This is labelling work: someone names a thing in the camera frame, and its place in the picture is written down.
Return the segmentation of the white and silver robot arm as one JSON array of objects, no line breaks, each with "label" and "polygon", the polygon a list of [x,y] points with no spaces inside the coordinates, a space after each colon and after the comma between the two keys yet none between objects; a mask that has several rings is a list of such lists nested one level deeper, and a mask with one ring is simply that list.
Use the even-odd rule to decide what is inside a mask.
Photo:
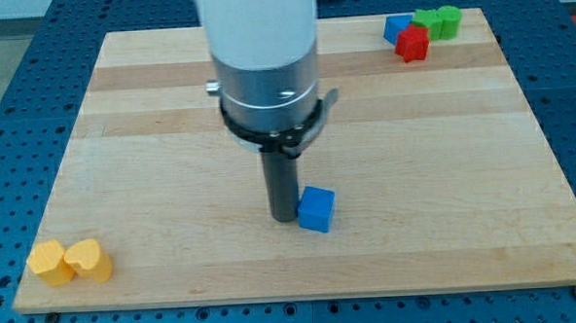
[{"label": "white and silver robot arm", "polygon": [[226,115],[265,133],[301,124],[317,99],[317,0],[196,0],[196,5]]}]

